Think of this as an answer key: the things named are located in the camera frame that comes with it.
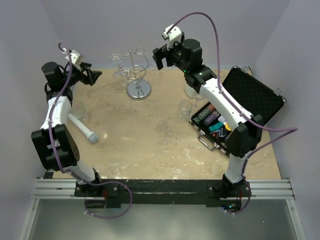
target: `table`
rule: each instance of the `table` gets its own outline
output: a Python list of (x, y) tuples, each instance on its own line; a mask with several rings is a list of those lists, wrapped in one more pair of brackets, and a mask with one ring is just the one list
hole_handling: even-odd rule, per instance
[[(83, 123), (97, 133), (99, 141), (90, 143), (72, 124), (67, 127), (74, 138), (80, 158), (110, 179), (221, 179), (228, 157), (209, 151), (199, 141), (199, 132), (189, 122), (178, 119), (178, 105), (189, 100), (184, 92), (184, 75), (174, 68), (146, 73), (152, 87), (143, 101), (131, 100), (126, 93), (128, 81), (115, 77), (116, 69), (103, 72), (94, 86), (78, 83), (74, 99), (87, 109)], [(229, 70), (221, 71), (221, 81)], [(199, 102), (203, 106), (207, 101)], [(259, 145), (270, 140), (263, 132)], [(246, 169), (248, 179), (281, 179), (271, 145), (253, 155)], [(68, 178), (56, 172), (54, 178)]]

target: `blue object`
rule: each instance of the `blue object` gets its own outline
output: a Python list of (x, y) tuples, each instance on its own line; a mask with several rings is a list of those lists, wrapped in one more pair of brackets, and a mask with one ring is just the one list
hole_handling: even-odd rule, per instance
[(210, 133), (213, 133), (214, 131), (218, 130), (219, 128), (221, 128), (224, 124), (222, 122), (218, 122), (217, 124), (209, 127), (209, 131)]

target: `white wall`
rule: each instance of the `white wall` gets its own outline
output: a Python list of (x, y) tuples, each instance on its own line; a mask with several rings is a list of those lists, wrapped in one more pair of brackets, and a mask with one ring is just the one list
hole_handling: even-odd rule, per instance
[[(41, 0), (58, 34), (99, 67), (110, 67), (109, 56), (136, 47), (152, 50), (165, 44), (164, 29), (194, 11), (216, 23), (221, 64), (253, 65), (271, 36), (289, 0)], [(179, 27), (196, 38), (209, 66), (216, 65), (213, 28), (204, 16), (191, 16)]]
[(291, 0), (253, 69), (257, 79), (280, 88), (288, 100), (269, 126), (299, 128), (273, 148), (281, 176), (291, 179), (310, 240), (320, 236), (319, 26), (319, 0)]
[(0, 233), (18, 239), (37, 176), (44, 173), (31, 141), (46, 112), (41, 66), (64, 61), (59, 39), (39, 0), (0, 7)]

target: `purple cable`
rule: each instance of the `purple cable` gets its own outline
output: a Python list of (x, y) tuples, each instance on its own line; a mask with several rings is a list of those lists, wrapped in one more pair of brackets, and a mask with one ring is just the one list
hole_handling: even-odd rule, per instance
[[(66, 49), (66, 53), (68, 55), (68, 58), (69, 58), (69, 72), (68, 72), (68, 77), (65, 81), (65, 84), (63, 85), (63, 88), (61, 89), (61, 91), (58, 93), (58, 95), (56, 96), (56, 99), (50, 109), (50, 112), (49, 112), (49, 116), (48, 116), (48, 130), (49, 130), (49, 138), (50, 138), (50, 142), (51, 142), (51, 145), (52, 145), (52, 149), (53, 149), (53, 153), (54, 153), (54, 156), (55, 156), (55, 159), (56, 159), (56, 162), (58, 164), (58, 167), (59, 167), (59, 170), (60, 172), (62, 172), (63, 174), (66, 173), (62, 167), (62, 164), (61, 164), (61, 160), (60, 160), (60, 157), (59, 157), (59, 154), (57, 152), (57, 148), (55, 146), (55, 140), (54, 140), (54, 136), (53, 136), (53, 132), (52, 132), (52, 115), (53, 115), (53, 112), (54, 112), (54, 109), (57, 105), (57, 102), (59, 100), (59, 98), (62, 96), (62, 94), (64, 93), (65, 89), (67, 88), (69, 82), (70, 82), (70, 79), (71, 79), (71, 76), (72, 76), (72, 68), (73, 68), (73, 65), (72, 65), (72, 60), (71, 60), (71, 54), (70, 54), (70, 51), (68, 50), (69, 48), (67, 47), (64, 47), (64, 45), (60, 42), (58, 44), (58, 47), (60, 49), (60, 51), (64, 52), (64, 49)], [(123, 183), (121, 182), (118, 182), (118, 181), (108, 181), (108, 182), (103, 182), (103, 183), (91, 183), (85, 179), (81, 179), (79, 176), (77, 176), (76, 174), (73, 174), (72, 172), (70, 173), (72, 176), (74, 176), (76, 179), (86, 183), (86, 184), (89, 184), (91, 186), (95, 186), (95, 187), (100, 187), (100, 186), (103, 186), (103, 185), (107, 185), (107, 184), (119, 184), (121, 186), (123, 186), (125, 189), (127, 189), (127, 191), (129, 192), (130, 194), (130, 203), (129, 203), (129, 206), (127, 207), (127, 209), (125, 211), (123, 211), (122, 213), (118, 214), (118, 215), (115, 215), (115, 216), (100, 216), (100, 215), (96, 215), (96, 214), (93, 214), (91, 212), (88, 211), (87, 209), (87, 206), (84, 205), (84, 208), (86, 210), (86, 212), (88, 212), (91, 216), (94, 216), (96, 218), (101, 218), (101, 219), (115, 219), (115, 218), (118, 218), (118, 217), (121, 217), (123, 216), (124, 214), (126, 214), (129, 209), (131, 208), (132, 206), (132, 201), (133, 201), (133, 196), (132, 196), (132, 192), (130, 191), (130, 189)]]
[(166, 34), (168, 34), (178, 23), (180, 23), (183, 19), (191, 16), (191, 15), (203, 15), (205, 16), (207, 19), (209, 19), (209, 21), (211, 22), (212, 26), (213, 26), (213, 29), (214, 29), (214, 34), (215, 34), (215, 41), (216, 41), (216, 59), (217, 59), (217, 85), (218, 85), (218, 89), (219, 89), (219, 92), (224, 96), (224, 98), (240, 113), (241, 116), (243, 116), (249, 123), (251, 123), (252, 125), (256, 126), (257, 128), (260, 128), (260, 129), (263, 129), (263, 130), (267, 130), (267, 131), (270, 131), (270, 132), (285, 132), (283, 134), (281, 134), (280, 136), (276, 137), (275, 139), (273, 140), (270, 140), (269, 142), (261, 145), (260, 147), (258, 147), (257, 149), (253, 150), (245, 159), (244, 161), (244, 164), (243, 164), (243, 168), (242, 168), (242, 176), (243, 176), (243, 180), (244, 180), (244, 183), (247, 185), (248, 187), (248, 190), (249, 190), (249, 197), (248, 197), (248, 200), (246, 201), (245, 205), (237, 212), (234, 212), (234, 214), (239, 214), (241, 213), (249, 204), (249, 201), (250, 201), (250, 197), (251, 197), (251, 188), (250, 188), (250, 184), (246, 181), (246, 177), (244, 175), (245, 173), (245, 169), (246, 169), (246, 165), (248, 163), (248, 159), (253, 155), (255, 154), (257, 151), (261, 150), (262, 148), (264, 148), (265, 146), (269, 145), (269, 144), (272, 144), (273, 142), (283, 138), (284, 136), (290, 134), (290, 133), (293, 133), (295, 131), (298, 130), (297, 127), (291, 127), (291, 128), (283, 128), (283, 129), (276, 129), (276, 128), (268, 128), (268, 127), (265, 127), (265, 126), (262, 126), (262, 125), (259, 125), (257, 124), (256, 122), (252, 121), (251, 118), (247, 117), (241, 110), (240, 108), (237, 107), (236, 104), (234, 104), (231, 99), (224, 93), (224, 91), (222, 90), (222, 87), (221, 87), (221, 83), (220, 83), (220, 48), (219, 48), (219, 40), (218, 40), (218, 31), (217, 31), (217, 28), (216, 28), (216, 25), (214, 23), (214, 21), (212, 20), (212, 18), (204, 13), (204, 12), (201, 12), (201, 11), (195, 11), (195, 12), (191, 12), (185, 16), (183, 16), (182, 18), (180, 18), (178, 21), (176, 21), (171, 27), (170, 29), (166, 32)]

